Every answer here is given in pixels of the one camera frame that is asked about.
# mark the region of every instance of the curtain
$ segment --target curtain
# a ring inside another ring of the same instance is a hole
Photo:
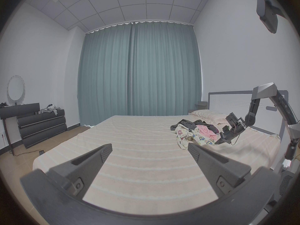
[[[185,115],[201,100],[201,90],[190,25],[130,23],[85,37],[78,71],[81,124],[113,115]]]

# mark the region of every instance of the ventilation grille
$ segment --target ventilation grille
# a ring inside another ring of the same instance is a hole
[[[113,151],[112,145],[107,146],[102,152],[101,152],[101,158],[102,162],[104,163],[108,156],[111,154]]]
[[[199,159],[199,153],[192,146],[190,146],[190,145],[188,145],[187,150],[190,152],[190,154],[192,155],[193,159],[197,163],[198,159]]]
[[[293,177],[291,177],[290,175],[286,175],[281,184],[280,184],[280,187],[279,187],[279,194],[282,196],[285,192],[285,190],[287,189],[287,186],[289,185],[289,182],[290,180],[292,179]]]

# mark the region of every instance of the ceiling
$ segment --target ceiling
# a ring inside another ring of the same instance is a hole
[[[26,0],[67,30],[88,32],[133,20],[171,20],[193,24],[208,0]]]

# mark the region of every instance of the bed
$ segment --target bed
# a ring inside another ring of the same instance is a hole
[[[113,116],[35,159],[33,169],[47,172],[103,144],[110,154],[83,200],[131,214],[167,214],[193,209],[217,199],[188,150],[177,144],[170,126],[184,116]],[[214,124],[219,130],[225,125]],[[234,146],[204,145],[224,156],[258,167],[270,167],[280,146],[276,134],[247,128]]]

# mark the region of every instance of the brown floor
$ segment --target brown floor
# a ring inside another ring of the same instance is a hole
[[[71,131],[66,131],[39,144],[36,144],[31,148],[26,149],[24,145],[20,145],[13,151],[15,155],[24,152],[32,152],[35,150],[44,150],[47,152],[62,142],[69,140],[78,133],[82,133],[87,129],[89,129],[89,127],[77,127]],[[6,152],[0,156],[0,170],[3,175],[2,180],[4,184],[7,184],[8,189],[12,191],[14,197],[18,200],[21,206],[32,216],[34,220],[36,220],[36,222],[39,224],[48,224],[30,202],[20,184],[20,178],[32,171],[33,161],[38,156],[39,152],[22,154],[20,156],[13,156],[11,153]]]

